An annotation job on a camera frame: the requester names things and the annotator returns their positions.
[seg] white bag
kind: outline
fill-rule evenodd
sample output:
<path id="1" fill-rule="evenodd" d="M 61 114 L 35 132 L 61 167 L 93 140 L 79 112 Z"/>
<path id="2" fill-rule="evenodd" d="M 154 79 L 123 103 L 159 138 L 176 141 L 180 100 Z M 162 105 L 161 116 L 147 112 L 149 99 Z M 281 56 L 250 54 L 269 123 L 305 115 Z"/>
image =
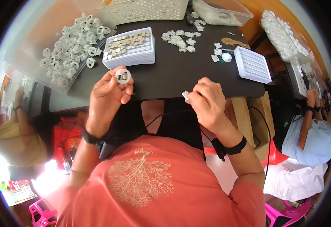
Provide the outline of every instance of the white bag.
<path id="1" fill-rule="evenodd" d="M 311 197 L 323 191 L 323 176 L 327 168 L 327 164 L 315 167 L 305 166 L 292 158 L 275 166 L 269 165 L 264 194 L 291 202 Z"/>

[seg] cardboard box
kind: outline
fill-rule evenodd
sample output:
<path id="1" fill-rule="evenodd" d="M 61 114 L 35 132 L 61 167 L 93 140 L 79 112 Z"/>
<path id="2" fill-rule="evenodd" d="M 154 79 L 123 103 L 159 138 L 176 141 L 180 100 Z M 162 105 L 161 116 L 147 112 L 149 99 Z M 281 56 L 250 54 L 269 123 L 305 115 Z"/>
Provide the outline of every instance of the cardboard box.
<path id="1" fill-rule="evenodd" d="M 245 136 L 259 160 L 261 162 L 264 161 L 269 149 L 269 133 L 265 121 L 257 110 L 248 108 L 245 98 L 231 98 L 231 100 L 231 107 L 226 101 L 226 116 L 229 115 L 232 118 L 233 112 L 231 109 L 233 107 L 237 129 Z M 275 129 L 272 121 L 268 92 L 265 92 L 264 96 L 261 98 L 253 99 L 251 103 L 252 107 L 257 108 L 265 117 L 270 130 L 270 136 L 273 138 L 275 135 Z"/>

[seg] pink chair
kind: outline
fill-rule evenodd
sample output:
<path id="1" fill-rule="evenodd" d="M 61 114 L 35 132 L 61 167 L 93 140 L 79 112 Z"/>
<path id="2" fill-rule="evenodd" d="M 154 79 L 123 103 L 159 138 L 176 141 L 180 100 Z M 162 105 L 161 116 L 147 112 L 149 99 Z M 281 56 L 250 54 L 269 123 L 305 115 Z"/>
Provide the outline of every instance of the pink chair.
<path id="1" fill-rule="evenodd" d="M 55 224 L 57 221 L 49 222 L 48 219 L 53 217 L 55 214 L 57 214 L 56 210 L 42 210 L 38 203 L 42 202 L 44 199 L 40 199 L 37 202 L 33 203 L 29 206 L 29 211 L 32 214 L 32 224 L 34 227 L 45 227 L 50 224 Z M 36 222 L 34 218 L 34 213 L 38 212 L 38 214 L 41 216 L 40 219 Z"/>
<path id="2" fill-rule="evenodd" d="M 269 204 L 265 203 L 265 209 L 266 209 L 266 215 L 271 220 L 271 225 L 274 226 L 275 221 L 278 217 L 279 220 L 277 221 L 279 223 L 278 226 L 280 227 L 286 227 L 290 226 L 291 224 L 297 222 L 300 220 L 304 215 L 309 211 L 310 208 L 310 202 L 307 201 L 303 205 L 301 205 L 298 208 L 290 206 L 285 200 L 282 200 L 285 204 L 286 208 L 283 209 L 281 212 L 277 211 L 276 209 L 272 208 Z"/>

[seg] hand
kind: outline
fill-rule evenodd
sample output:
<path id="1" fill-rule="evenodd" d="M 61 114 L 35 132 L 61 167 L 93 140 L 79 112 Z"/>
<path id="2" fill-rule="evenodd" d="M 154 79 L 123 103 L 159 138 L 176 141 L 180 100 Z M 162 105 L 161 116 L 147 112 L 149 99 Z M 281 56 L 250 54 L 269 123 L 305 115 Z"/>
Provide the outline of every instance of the hand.
<path id="1" fill-rule="evenodd" d="M 315 106 L 315 102 L 316 102 L 316 96 L 315 96 L 315 92 L 314 92 L 314 88 L 310 89 L 307 92 L 307 105 L 309 107 L 313 107 Z"/>
<path id="2" fill-rule="evenodd" d="M 219 83 L 203 77 L 198 80 L 188 98 L 186 103 L 192 105 L 201 125 L 215 135 L 227 131 L 231 122 L 225 116 L 226 99 Z"/>
<path id="3" fill-rule="evenodd" d="M 120 105 L 126 104 L 133 93 L 133 78 L 127 84 L 118 84 L 115 73 L 119 69 L 126 67 L 119 66 L 108 71 L 92 89 L 86 130 L 96 138 L 107 132 Z"/>
<path id="4" fill-rule="evenodd" d="M 23 95 L 24 95 L 23 88 L 22 87 L 18 88 L 16 92 L 16 97 L 14 99 L 14 108 L 16 108 L 22 103 Z"/>
<path id="5" fill-rule="evenodd" d="M 320 100 L 319 100 L 319 94 L 318 94 L 318 91 L 317 89 L 313 88 L 312 89 L 314 91 L 314 94 L 315 94 L 315 107 L 320 107 Z"/>

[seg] tray with batteries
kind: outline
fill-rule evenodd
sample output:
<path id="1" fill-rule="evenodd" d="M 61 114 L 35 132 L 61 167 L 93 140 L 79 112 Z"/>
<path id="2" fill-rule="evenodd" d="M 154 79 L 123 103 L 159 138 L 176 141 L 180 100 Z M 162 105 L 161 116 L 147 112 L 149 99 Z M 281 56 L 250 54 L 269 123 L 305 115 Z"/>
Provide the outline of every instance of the tray with batteries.
<path id="1" fill-rule="evenodd" d="M 125 32 L 106 40 L 102 63 L 108 69 L 120 65 L 155 63 L 154 36 L 151 28 Z"/>

